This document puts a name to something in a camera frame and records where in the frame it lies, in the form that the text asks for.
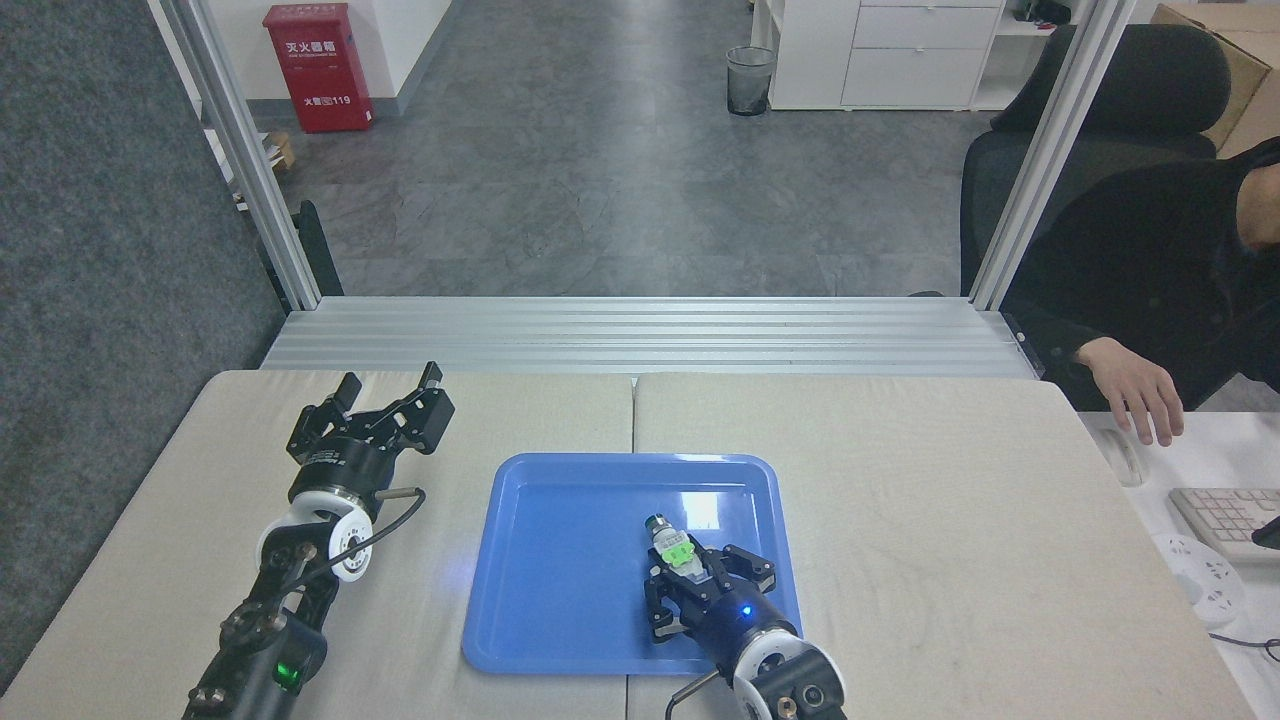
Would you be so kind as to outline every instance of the gray wall panel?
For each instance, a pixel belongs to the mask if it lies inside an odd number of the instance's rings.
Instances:
[[[205,380],[256,366],[283,313],[143,0],[0,0],[0,68],[3,691]]]

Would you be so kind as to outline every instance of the white joint disc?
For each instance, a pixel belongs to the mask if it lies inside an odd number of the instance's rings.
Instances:
[[[1221,628],[1244,607],[1244,582],[1213,548],[1178,533],[1151,537],[1206,628]]]
[[[374,524],[369,520],[369,515],[358,507],[352,507],[351,512],[338,519],[338,524],[333,528],[333,534],[329,536],[329,559],[332,560],[347,552],[347,550],[365,542],[372,534]],[[333,574],[344,583],[353,583],[369,569],[369,559],[372,555],[374,548],[366,547],[357,552],[355,557],[334,565]]]

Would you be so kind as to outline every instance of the table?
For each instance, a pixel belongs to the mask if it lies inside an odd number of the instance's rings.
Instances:
[[[0,716],[177,717],[285,509],[298,409],[338,373],[215,378]],[[362,374],[357,409],[412,374]],[[422,511],[343,588],[297,717],[660,717],[684,678],[499,676],[460,638],[494,470],[511,455],[746,452],[777,470],[808,637],[850,717],[1249,717],[1147,532],[1052,386],[1034,380],[449,374],[440,450],[404,454]],[[389,507],[383,523],[394,516]],[[1128,593],[1115,602],[1116,588]],[[677,717],[737,717],[723,687]]]
[[[1115,460],[1112,470],[1128,473],[1123,457],[1108,447],[1120,437],[1111,414],[1082,413],[1080,420],[1108,460]],[[1125,438],[1140,461],[1144,482],[1124,492],[1151,534],[1196,537],[1169,500],[1175,487],[1280,488],[1276,413],[1189,413],[1185,432],[1170,447],[1147,447]],[[1249,641],[1280,637],[1280,565],[1238,565],[1236,571],[1244,579],[1245,607],[1236,620],[1215,632]],[[1217,643],[1217,651],[1254,714],[1280,717],[1280,664],[1260,650]]]

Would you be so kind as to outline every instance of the cabinet drawer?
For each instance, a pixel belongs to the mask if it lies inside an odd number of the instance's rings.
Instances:
[[[986,50],[996,8],[863,8],[854,47]]]
[[[854,50],[841,105],[964,108],[984,50]]]

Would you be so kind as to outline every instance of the blue plastic tray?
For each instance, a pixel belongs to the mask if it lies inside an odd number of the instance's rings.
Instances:
[[[498,469],[462,650],[486,673],[682,675],[698,644],[649,639],[644,580],[660,512],[707,547],[773,560],[768,597],[800,629],[778,483],[748,455],[517,455]]]

